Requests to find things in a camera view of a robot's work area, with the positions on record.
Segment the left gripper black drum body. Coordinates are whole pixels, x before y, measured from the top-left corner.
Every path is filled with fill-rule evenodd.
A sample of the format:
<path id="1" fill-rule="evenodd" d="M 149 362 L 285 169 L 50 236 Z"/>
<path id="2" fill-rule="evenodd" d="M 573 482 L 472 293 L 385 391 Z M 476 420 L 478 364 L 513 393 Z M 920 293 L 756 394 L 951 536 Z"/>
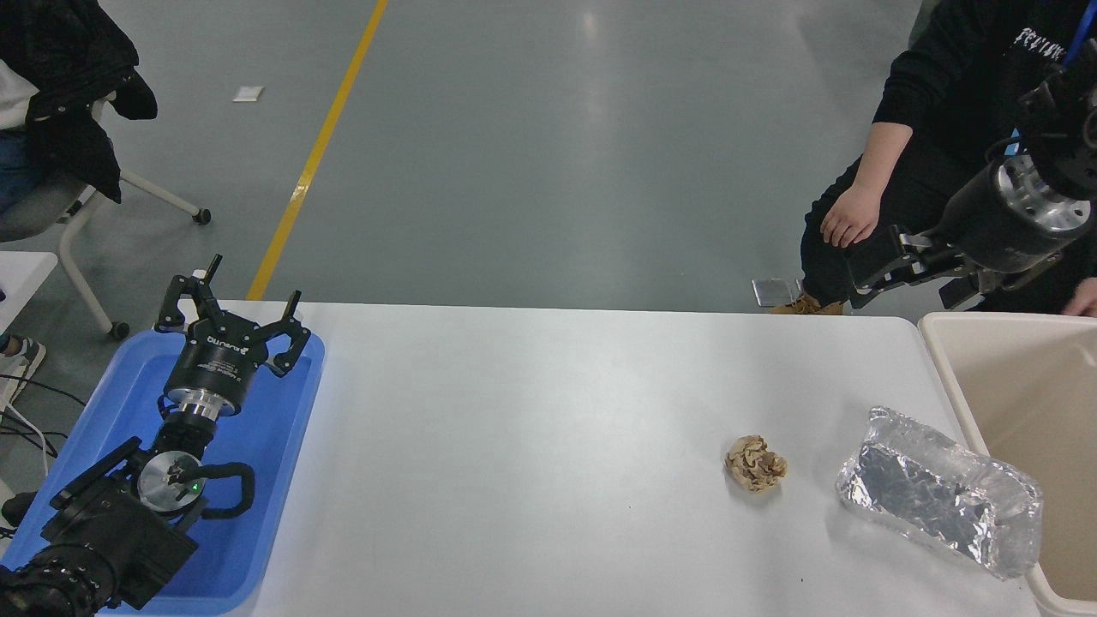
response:
<path id="1" fill-rule="evenodd" d="M 255 330 L 259 325 L 238 315 L 193 321 L 162 393 L 177 404 L 185 394 L 204 391 L 222 399 L 222 411 L 244 410 L 255 374 L 269 356 Z"/>

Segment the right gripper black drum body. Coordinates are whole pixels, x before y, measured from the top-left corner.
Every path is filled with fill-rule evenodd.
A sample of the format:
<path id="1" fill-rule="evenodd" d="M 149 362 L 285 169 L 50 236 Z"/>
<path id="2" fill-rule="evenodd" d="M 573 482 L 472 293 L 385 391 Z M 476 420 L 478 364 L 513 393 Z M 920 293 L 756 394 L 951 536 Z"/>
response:
<path id="1" fill-rule="evenodd" d="M 1034 167 L 989 167 L 949 200 L 936 239 L 980 268 L 1022 273 L 1068 243 L 1068 198 Z"/>

